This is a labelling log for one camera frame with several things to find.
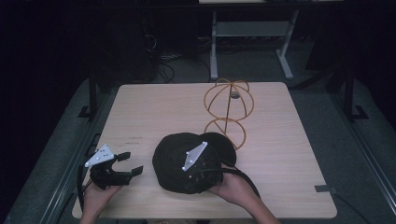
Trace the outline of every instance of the orange wire sculpture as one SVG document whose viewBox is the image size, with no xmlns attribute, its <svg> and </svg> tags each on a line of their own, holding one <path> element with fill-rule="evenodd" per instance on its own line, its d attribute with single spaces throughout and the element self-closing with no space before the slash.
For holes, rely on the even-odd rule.
<svg viewBox="0 0 396 224">
<path fill-rule="evenodd" d="M 210 103 L 207 103 L 207 96 L 210 92 L 212 92 L 215 89 L 218 89 L 218 92 L 215 94 L 215 96 L 213 97 L 213 99 L 210 101 Z M 227 104 L 227 111 L 226 111 L 226 116 L 225 118 L 219 117 L 217 115 L 215 115 L 212 111 L 211 111 L 211 107 L 213 105 L 213 103 L 215 102 L 215 100 L 219 97 L 219 95 L 224 92 L 226 89 L 229 88 L 229 93 L 228 93 L 228 104 Z M 245 93 L 248 94 L 250 100 L 251 100 L 251 108 L 250 110 L 247 109 L 247 104 L 246 104 L 246 99 L 244 97 L 245 94 L 241 94 L 241 91 L 244 91 Z M 243 109 L 244 109 L 244 115 L 240 118 L 237 119 L 232 119 L 230 118 L 230 107 L 231 107 L 231 101 L 232 99 L 240 99 L 242 101 L 242 105 L 243 105 Z M 221 130 L 221 132 L 228 138 L 230 139 L 230 141 L 233 143 L 233 146 L 235 147 L 235 150 L 239 149 L 242 145 L 245 144 L 246 139 L 247 139 L 247 133 L 245 128 L 242 126 L 242 124 L 239 122 L 241 119 L 245 119 L 247 118 L 252 112 L 253 112 L 253 108 L 254 108 L 254 99 L 253 96 L 250 94 L 249 92 L 249 85 L 246 81 L 243 80 L 237 80 L 235 82 L 231 82 L 225 78 L 219 78 L 216 83 L 215 86 L 210 88 L 206 94 L 205 94 L 205 98 L 204 98 L 204 105 L 205 108 L 207 110 L 207 112 L 209 112 L 209 114 L 214 117 L 215 119 L 211 120 L 205 127 L 205 133 L 207 131 L 207 128 L 214 123 L 219 130 Z M 218 121 L 224 121 L 225 125 L 224 128 L 221 128 L 220 125 L 218 124 Z M 234 143 L 234 141 L 230 138 L 230 136 L 227 134 L 227 127 L 228 127 L 228 122 L 233 122 L 236 123 L 237 125 L 239 125 L 239 127 L 242 129 L 243 134 L 244 134 L 244 138 L 242 140 L 242 143 L 240 145 L 236 145 Z"/>
</svg>

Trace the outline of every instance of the person's left hand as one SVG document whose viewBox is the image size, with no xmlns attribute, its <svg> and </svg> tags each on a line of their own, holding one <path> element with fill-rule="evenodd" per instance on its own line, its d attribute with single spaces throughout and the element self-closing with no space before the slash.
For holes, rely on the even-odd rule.
<svg viewBox="0 0 396 224">
<path fill-rule="evenodd" d="M 111 186 L 106 189 L 100 189 L 91 183 L 84 191 L 84 211 L 80 224 L 94 223 L 108 205 L 111 198 L 121 188 L 122 186 Z"/>
</svg>

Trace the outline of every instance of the wrist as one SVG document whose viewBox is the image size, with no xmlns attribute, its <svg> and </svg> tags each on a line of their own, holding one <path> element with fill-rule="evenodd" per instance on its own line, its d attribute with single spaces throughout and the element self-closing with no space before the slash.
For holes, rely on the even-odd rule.
<svg viewBox="0 0 396 224">
<path fill-rule="evenodd" d="M 257 199 L 252 200 L 246 207 L 246 210 L 252 215 L 258 224 L 278 224 L 279 221 L 271 213 L 265 203 L 257 197 Z"/>
<path fill-rule="evenodd" d="M 94 224 L 100 216 L 100 212 L 84 211 L 79 224 Z"/>
</svg>

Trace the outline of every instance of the metal frame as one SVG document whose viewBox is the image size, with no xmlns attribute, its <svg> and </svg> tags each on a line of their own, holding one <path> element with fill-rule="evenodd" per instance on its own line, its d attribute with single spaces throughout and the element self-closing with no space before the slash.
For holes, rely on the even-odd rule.
<svg viewBox="0 0 396 224">
<path fill-rule="evenodd" d="M 285 42 L 276 50 L 283 73 L 287 79 L 292 79 L 293 74 L 286 60 L 294 25 L 297 21 L 299 10 L 294 10 L 290 21 L 217 21 L 217 12 L 213 12 L 212 21 L 212 50 L 210 52 L 210 77 L 219 77 L 218 59 L 216 56 L 217 36 L 284 36 Z"/>
</svg>

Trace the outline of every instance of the wooden tabletop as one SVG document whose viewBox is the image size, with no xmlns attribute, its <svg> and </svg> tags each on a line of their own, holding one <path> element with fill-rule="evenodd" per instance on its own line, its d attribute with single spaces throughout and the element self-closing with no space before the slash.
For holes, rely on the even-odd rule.
<svg viewBox="0 0 396 224">
<path fill-rule="evenodd" d="M 213 117 L 204 105 L 213 83 L 125 85 L 120 87 L 98 146 L 107 144 L 113 153 L 130 151 L 128 161 L 116 162 L 115 171 L 130 171 L 144 165 L 142 175 L 132 179 L 111 201 L 102 217 L 115 218 L 240 218 L 244 209 L 203 192 L 186 195 L 162 189 L 151 163 L 160 141 L 171 133 L 203 133 Z M 317 193 L 325 185 L 289 91 L 283 83 L 249 83 L 241 96 L 252 113 L 240 124 L 246 142 L 236 151 L 236 167 L 255 183 L 264 202 L 276 217 L 335 217 L 329 192 Z M 213 98 L 211 91 L 207 98 Z M 222 117 L 228 97 L 220 94 L 211 106 Z M 229 118 L 243 117 L 239 99 L 232 99 Z M 219 132 L 215 125 L 209 131 Z M 238 144 L 243 131 L 229 122 L 227 133 Z M 76 202 L 73 216 L 80 217 Z"/>
</svg>

